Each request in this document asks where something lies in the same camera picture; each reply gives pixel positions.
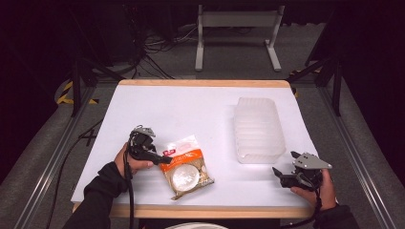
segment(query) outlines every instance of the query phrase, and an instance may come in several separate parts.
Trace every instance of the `black sleeve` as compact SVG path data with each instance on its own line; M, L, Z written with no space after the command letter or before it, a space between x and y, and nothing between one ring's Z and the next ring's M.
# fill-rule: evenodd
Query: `black sleeve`
M63 228L110 228L113 199L127 190L114 162L106 164L84 189L84 200Z
M313 228L320 229L358 229L349 206L337 205L336 207L322 211L315 217Z

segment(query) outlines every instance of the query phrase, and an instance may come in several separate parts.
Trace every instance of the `person's hand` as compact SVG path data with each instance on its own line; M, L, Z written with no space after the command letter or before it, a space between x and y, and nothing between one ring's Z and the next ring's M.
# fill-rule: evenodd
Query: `person's hand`
M119 170L119 173L121 174L122 177L125 177L123 157L125 154L126 147L127 147L127 143L125 143L122 146L122 149L119 151L119 153L116 156L116 159L114 160L114 162L116 163L117 168ZM135 160L131 156L128 156L127 159L128 159L129 166L131 167L132 175L134 175L140 169L148 169L148 168L153 167L153 162L149 161L149 160Z
M330 208L334 208L336 206L336 194L334 193L333 182L331 180L328 169L322 169L322 177L323 181L320 187L322 207L320 210L325 211ZM310 205L315 207L316 205L315 192L310 192L308 190L304 190L298 187L291 187L290 190L296 195L306 199L310 203Z

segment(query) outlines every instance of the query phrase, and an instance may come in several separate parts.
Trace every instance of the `packaged item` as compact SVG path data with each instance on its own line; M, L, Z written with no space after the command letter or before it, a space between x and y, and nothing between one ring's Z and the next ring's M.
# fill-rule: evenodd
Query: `packaged item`
M163 154L173 157L170 164L160 165L176 194L172 197L173 200L214 183L206 171L203 152L193 135L169 143Z

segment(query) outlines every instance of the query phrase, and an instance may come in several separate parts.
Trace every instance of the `gray carpet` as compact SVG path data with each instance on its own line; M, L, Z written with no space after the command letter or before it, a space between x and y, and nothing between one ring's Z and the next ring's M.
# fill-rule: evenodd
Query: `gray carpet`
M234 31L214 30L205 37L203 71L194 71L197 42L190 40L179 44L169 52L159 52L150 56L168 74L177 78L196 79L285 79L290 71L304 68L323 25L291 26L280 29L275 49L282 71L272 70L264 39L266 30L254 29L241 35ZM154 69L142 61L136 77L154 77ZM325 102L320 89L311 84L312 75L306 76L292 86L298 91L298 104L307 125L309 135L324 160L333 164L332 176L336 194L341 204L349 204L361 228L388 228L380 223L378 210L372 205L372 198L365 192L365 184L353 167L350 152L340 136L333 115L329 112L329 103ZM106 112L117 82L103 78L94 90L91 98L99 99L98 104L87 104L83 114L68 141L69 149L77 137L97 123ZM59 139L71 121L73 105L61 104L49 121L38 132L23 155L19 158L9 176L0 187L0 228L12 228L35 188L38 178L45 170ZM341 118L348 129L352 142L359 153L374 188L387 208L396 228L405 228L402 217L405 210L404 187L398 181L387 161L379 150L373 135L364 122L350 91L343 85L341 96ZM72 212L70 198L82 168L90 153L94 140L87 145L82 139L71 151L66 161L58 188L57 203L53 213L51 228L61 228ZM49 185L48 191L38 205L29 228L44 228L53 201L57 173ZM297 221L283 219L282 223ZM127 228L127 219L112 219L112 228ZM300 228L311 228L310 225Z

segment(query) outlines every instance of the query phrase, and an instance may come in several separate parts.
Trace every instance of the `orange label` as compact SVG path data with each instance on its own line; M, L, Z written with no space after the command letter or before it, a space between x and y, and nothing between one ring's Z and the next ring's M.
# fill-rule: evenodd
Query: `orange label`
M190 152L187 152L185 154L182 154L180 156L174 156L172 159L172 162L170 164L161 164L160 168L162 171L167 172L174 167L181 165L183 163L202 158L203 157L203 152L199 150L193 150Z

